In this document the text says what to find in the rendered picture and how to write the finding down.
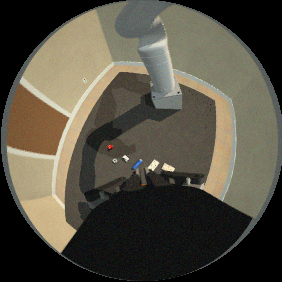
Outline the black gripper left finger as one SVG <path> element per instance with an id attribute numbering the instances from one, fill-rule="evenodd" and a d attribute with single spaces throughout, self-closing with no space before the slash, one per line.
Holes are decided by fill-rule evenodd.
<path id="1" fill-rule="evenodd" d="M 92 211 L 96 206 L 119 194 L 120 192 L 121 194 L 124 194 L 130 191 L 139 190 L 139 185 L 142 185 L 140 174 L 140 168 L 138 168 L 128 179 L 126 179 L 126 177 L 120 177 L 102 186 L 85 192 L 84 195 L 90 207 L 90 210 Z M 120 191 L 116 193 L 115 188 L 118 186 L 120 188 Z"/>

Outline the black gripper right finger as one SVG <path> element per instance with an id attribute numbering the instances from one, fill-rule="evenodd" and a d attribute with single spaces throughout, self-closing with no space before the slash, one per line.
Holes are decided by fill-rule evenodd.
<path id="1" fill-rule="evenodd" d="M 167 185 L 185 185 L 197 187 L 204 190 L 204 174 L 184 173 L 166 170 L 161 171 L 161 174 L 156 174 L 156 172 L 153 172 L 152 169 L 148 169 L 148 167 L 144 167 L 144 170 L 147 184 L 152 184 L 153 187 Z M 174 179 L 175 184 L 170 183 L 169 178 Z"/>

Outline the white domino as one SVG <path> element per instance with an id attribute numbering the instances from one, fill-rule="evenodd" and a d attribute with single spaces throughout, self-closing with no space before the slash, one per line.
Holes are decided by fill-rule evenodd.
<path id="1" fill-rule="evenodd" d="M 171 167 L 171 166 L 169 166 L 169 165 L 164 163 L 162 169 L 168 170 L 168 171 L 174 171 L 175 168 L 173 168 L 173 167 Z"/>
<path id="2" fill-rule="evenodd" d="M 150 166 L 148 167 L 148 169 L 152 169 L 152 171 L 156 168 L 156 166 L 159 164 L 159 162 L 157 162 L 155 159 L 154 161 L 150 164 Z"/>

